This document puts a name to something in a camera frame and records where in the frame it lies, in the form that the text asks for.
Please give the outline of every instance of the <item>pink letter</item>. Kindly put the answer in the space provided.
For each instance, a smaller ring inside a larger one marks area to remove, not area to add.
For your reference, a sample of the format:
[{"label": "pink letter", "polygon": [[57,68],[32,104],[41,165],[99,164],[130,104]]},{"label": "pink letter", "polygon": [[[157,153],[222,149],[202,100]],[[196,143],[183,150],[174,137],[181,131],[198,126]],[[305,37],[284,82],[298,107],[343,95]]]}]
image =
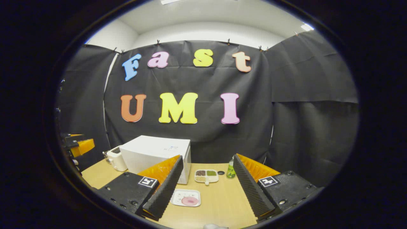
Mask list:
[{"label": "pink letter", "polygon": [[236,93],[223,93],[221,98],[225,108],[225,114],[221,122],[223,124],[238,124],[240,119],[236,114],[236,100],[239,98],[239,95]]},{"label": "pink letter", "polygon": [[148,61],[147,65],[150,68],[154,68],[154,67],[164,68],[164,67],[166,67],[168,65],[167,60],[168,60],[169,56],[170,56],[170,54],[168,54],[168,52],[154,53],[151,56],[153,58]]}]

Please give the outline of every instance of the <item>seeds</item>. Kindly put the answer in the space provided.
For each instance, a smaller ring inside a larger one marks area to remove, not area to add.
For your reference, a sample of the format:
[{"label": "seeds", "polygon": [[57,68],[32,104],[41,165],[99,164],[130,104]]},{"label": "seeds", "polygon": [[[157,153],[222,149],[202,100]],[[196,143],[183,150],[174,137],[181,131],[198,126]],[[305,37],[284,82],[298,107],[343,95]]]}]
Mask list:
[{"label": "seeds", "polygon": [[204,170],[198,170],[196,174],[197,174],[197,176],[205,176],[205,171]]},{"label": "seeds", "polygon": [[201,182],[205,182],[206,178],[205,177],[195,177],[196,181],[201,181]]},{"label": "seeds", "polygon": [[206,174],[208,176],[216,176],[216,172],[215,171],[206,171]]}]

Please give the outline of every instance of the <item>white label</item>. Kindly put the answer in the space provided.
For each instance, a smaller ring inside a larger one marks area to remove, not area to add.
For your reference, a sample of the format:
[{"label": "white label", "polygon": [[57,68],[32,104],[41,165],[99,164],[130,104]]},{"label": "white label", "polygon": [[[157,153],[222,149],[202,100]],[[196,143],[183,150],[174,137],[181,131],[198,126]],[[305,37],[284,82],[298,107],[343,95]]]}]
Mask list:
[{"label": "white label", "polygon": [[138,184],[152,188],[157,180],[154,178],[143,177]]},{"label": "white label", "polygon": [[278,181],[276,181],[272,176],[268,176],[265,178],[261,178],[259,179],[261,185],[263,185],[264,187],[270,186],[270,185],[275,185],[278,183]]}]

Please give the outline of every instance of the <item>table surface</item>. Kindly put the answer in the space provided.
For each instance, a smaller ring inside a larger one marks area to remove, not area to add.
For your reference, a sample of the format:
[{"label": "table surface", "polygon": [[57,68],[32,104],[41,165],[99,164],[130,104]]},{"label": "table surface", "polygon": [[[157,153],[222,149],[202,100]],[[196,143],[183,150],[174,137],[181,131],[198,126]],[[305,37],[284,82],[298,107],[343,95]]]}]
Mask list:
[{"label": "table surface", "polygon": [[[226,172],[228,163],[192,163],[188,184],[177,184],[176,189],[198,190],[201,193],[201,205],[184,207],[168,203],[164,215],[158,222],[148,220],[175,229],[202,229],[209,223],[229,227],[229,229],[239,229],[257,223],[237,176],[229,179],[226,174],[219,175],[218,182],[209,183],[206,186],[205,183],[194,180],[195,170],[201,169]],[[90,186],[99,189],[122,173],[102,160],[84,170],[82,176]]]}]

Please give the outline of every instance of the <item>green bottle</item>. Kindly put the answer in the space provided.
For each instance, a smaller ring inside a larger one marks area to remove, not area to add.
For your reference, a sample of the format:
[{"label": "green bottle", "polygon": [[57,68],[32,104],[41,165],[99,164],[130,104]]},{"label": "green bottle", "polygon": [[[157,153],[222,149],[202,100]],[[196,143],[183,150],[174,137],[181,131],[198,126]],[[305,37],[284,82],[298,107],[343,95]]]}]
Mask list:
[{"label": "green bottle", "polygon": [[226,172],[227,178],[234,178],[236,176],[236,173],[234,172],[234,169],[233,169],[233,158],[234,158],[234,156],[229,161],[228,171]]}]

